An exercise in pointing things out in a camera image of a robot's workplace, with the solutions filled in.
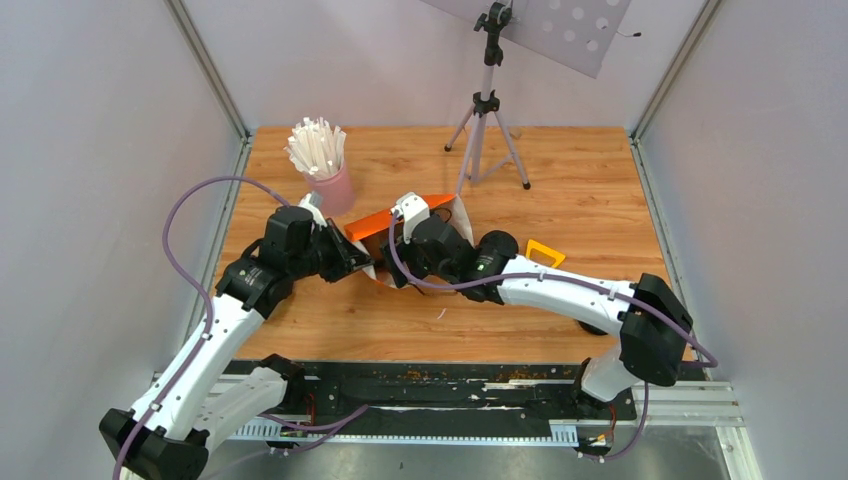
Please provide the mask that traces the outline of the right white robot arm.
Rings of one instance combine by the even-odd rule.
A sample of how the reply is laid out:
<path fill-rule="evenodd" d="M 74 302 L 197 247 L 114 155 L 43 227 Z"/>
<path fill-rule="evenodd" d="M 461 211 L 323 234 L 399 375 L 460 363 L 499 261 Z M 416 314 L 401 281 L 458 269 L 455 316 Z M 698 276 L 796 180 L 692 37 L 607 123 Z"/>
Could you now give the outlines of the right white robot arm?
<path fill-rule="evenodd" d="M 408 283 L 454 290 L 478 303 L 536 308 L 617 336 L 604 355 L 580 365 L 570 392 L 580 415 L 598 416 L 639 382 L 677 383 L 692 319 L 663 279 L 604 280 L 544 266 L 519 254 L 515 239 L 500 230 L 473 246 L 435 214 L 407 222 L 393 210 L 388 231 L 394 239 L 385 255 Z"/>

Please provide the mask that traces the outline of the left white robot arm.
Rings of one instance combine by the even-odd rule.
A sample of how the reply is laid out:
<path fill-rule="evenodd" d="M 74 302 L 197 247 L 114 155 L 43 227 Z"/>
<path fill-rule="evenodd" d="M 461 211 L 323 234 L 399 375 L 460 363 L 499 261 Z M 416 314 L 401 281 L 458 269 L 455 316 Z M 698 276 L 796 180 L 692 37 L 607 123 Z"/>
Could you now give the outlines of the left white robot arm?
<path fill-rule="evenodd" d="M 274 408 L 298 411 L 307 398 L 305 369 L 278 354 L 215 399 L 208 395 L 296 281 L 334 283 L 372 263 L 319 211 L 278 208 L 263 236 L 225 268 L 205 318 L 159 379 L 129 409 L 102 418 L 99 430 L 117 469 L 143 479 L 197 479 L 210 454 L 254 417 Z"/>

